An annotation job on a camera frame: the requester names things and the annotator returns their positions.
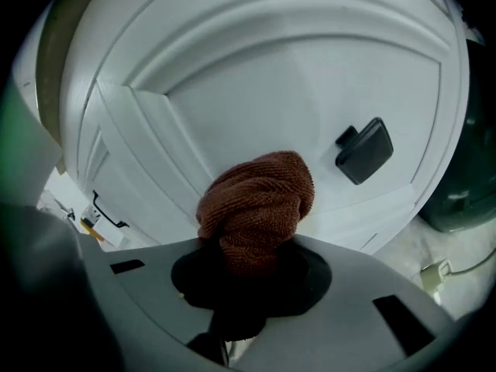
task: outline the brown towel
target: brown towel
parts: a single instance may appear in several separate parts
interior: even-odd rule
[[[267,277],[277,271],[276,249],[312,208],[312,176],[295,152],[266,154],[222,174],[200,200],[202,239],[218,239],[226,272]]]

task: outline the black handle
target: black handle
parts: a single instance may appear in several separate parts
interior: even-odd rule
[[[337,139],[341,152],[336,166],[354,183],[362,184],[393,155],[393,144],[386,125],[373,119],[360,132],[350,126]]]
[[[104,215],[104,217],[106,217],[106,218],[107,218],[107,220],[108,220],[111,224],[113,224],[115,227],[117,227],[117,228],[119,228],[119,229],[120,229],[121,227],[125,227],[125,226],[129,227],[129,225],[128,225],[127,223],[123,222],[123,221],[118,222],[118,223],[115,223],[113,220],[111,220],[111,219],[107,216],[107,214],[105,214],[105,213],[104,213],[104,212],[103,212],[103,211],[102,211],[102,210],[101,210],[101,209],[100,209],[100,208],[96,205],[96,199],[98,198],[98,194],[97,194],[97,192],[96,192],[96,191],[93,191],[93,194],[95,195],[95,196],[93,197],[93,206],[94,206],[97,210],[99,210],[99,211],[100,211],[100,213],[101,213],[102,215]]]

